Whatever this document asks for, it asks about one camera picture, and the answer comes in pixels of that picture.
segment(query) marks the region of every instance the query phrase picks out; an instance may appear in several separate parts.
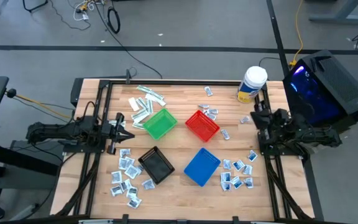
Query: green basket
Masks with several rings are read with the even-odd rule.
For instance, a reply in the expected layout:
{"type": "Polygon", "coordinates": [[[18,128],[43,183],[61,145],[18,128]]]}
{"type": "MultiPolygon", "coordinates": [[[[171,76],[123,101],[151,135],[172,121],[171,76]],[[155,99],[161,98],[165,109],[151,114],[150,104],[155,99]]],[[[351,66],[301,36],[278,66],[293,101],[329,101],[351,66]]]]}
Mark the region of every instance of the green basket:
{"type": "Polygon", "coordinates": [[[175,127],[177,122],[178,121],[167,109],[162,109],[146,121],[146,123],[143,124],[143,128],[146,129],[155,140],[158,140],[175,127]]]}

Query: red basket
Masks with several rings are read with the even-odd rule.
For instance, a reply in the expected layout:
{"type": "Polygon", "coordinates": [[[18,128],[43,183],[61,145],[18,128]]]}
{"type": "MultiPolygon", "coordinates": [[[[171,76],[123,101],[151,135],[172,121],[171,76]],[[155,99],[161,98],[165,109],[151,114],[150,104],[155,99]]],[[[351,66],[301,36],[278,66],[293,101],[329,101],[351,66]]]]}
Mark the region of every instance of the red basket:
{"type": "Polygon", "coordinates": [[[201,140],[208,142],[220,127],[203,112],[198,110],[186,121],[186,126],[201,140]]]}

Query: wooden tabletop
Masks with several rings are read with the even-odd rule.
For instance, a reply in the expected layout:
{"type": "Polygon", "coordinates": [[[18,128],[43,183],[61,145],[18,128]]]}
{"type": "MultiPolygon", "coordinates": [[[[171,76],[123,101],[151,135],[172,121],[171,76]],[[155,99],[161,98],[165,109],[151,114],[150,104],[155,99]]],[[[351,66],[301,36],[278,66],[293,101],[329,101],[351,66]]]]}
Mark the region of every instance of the wooden tabletop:
{"type": "MultiPolygon", "coordinates": [[[[98,83],[99,80],[95,79],[84,80],[76,116],[82,116],[88,101],[95,101],[98,83]]],[[[142,199],[139,207],[133,209],[127,206],[129,199],[126,198],[126,193],[116,197],[111,195],[110,188],[117,185],[111,184],[111,172],[119,170],[119,156],[104,153],[99,165],[91,217],[121,218],[122,214],[129,214],[129,218],[136,219],[231,220],[233,216],[238,216],[240,220],[273,220],[265,162],[260,155],[256,138],[257,130],[253,122],[246,124],[239,122],[241,118],[254,110],[254,104],[243,104],[236,100],[238,87],[211,86],[213,96],[207,96],[204,86],[145,86],[165,97],[167,105],[164,108],[169,110],[178,123],[160,140],[152,139],[146,130],[132,127],[131,114],[135,112],[128,102],[131,97],[144,98],[145,93],[136,90],[137,85],[114,85],[108,119],[115,119],[116,113],[122,112],[126,120],[125,129],[136,135],[134,139],[117,144],[117,150],[130,148],[131,157],[136,160],[135,165],[137,165],[139,164],[137,159],[140,156],[157,146],[174,166],[175,171],[152,190],[144,190],[141,185],[143,181],[150,178],[146,172],[134,180],[131,179],[132,185],[139,189],[138,197],[142,199]],[[210,105],[210,108],[219,110],[215,122],[221,129],[228,131],[230,140],[225,140],[223,135],[218,132],[209,142],[205,143],[185,126],[185,121],[199,109],[198,104],[207,104],[210,105]],[[220,185],[220,173],[228,171],[223,169],[223,163],[216,169],[204,187],[194,183],[183,173],[183,170],[201,147],[205,147],[220,160],[230,159],[234,162],[241,159],[245,164],[252,165],[254,167],[252,173],[254,188],[248,189],[243,185],[237,190],[233,188],[230,192],[223,192],[220,185]],[[259,155],[254,162],[250,162],[247,158],[251,149],[259,155]]],[[[287,110],[287,98],[282,82],[268,82],[267,86],[272,109],[287,110]]],[[[162,107],[154,103],[154,114],[160,109],[162,107]]],[[[87,114],[91,115],[92,112],[93,110],[88,108],[87,114]]],[[[82,162],[83,154],[77,154],[63,166],[51,214],[62,209],[77,188],[82,162]]],[[[282,156],[282,165],[288,191],[304,212],[313,217],[302,162],[296,156],[282,156]]],[[[242,172],[234,170],[233,167],[231,174],[232,177],[238,175],[241,180],[247,177],[242,172]]],[[[122,178],[126,180],[128,176],[122,173],[122,178]]],[[[280,194],[277,198],[280,216],[284,217],[280,194]]],[[[82,203],[81,211],[84,210],[85,203],[82,203]]]]}

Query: computer case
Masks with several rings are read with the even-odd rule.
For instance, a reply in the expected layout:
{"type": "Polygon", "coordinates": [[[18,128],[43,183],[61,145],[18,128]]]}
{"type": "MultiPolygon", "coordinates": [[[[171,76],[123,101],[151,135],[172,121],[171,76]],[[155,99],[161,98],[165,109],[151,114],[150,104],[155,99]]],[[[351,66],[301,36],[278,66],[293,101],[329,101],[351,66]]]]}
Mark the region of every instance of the computer case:
{"type": "Polygon", "coordinates": [[[328,51],[303,57],[283,80],[292,114],[342,132],[358,122],[358,81],[328,51]]]}

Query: blue basket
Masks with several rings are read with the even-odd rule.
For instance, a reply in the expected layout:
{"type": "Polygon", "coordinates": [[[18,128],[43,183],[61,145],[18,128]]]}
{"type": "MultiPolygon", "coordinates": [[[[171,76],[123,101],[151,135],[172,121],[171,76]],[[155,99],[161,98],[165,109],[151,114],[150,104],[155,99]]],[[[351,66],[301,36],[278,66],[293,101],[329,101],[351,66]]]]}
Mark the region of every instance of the blue basket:
{"type": "Polygon", "coordinates": [[[205,148],[201,148],[193,160],[187,165],[185,174],[198,185],[204,187],[221,161],[205,148]]]}

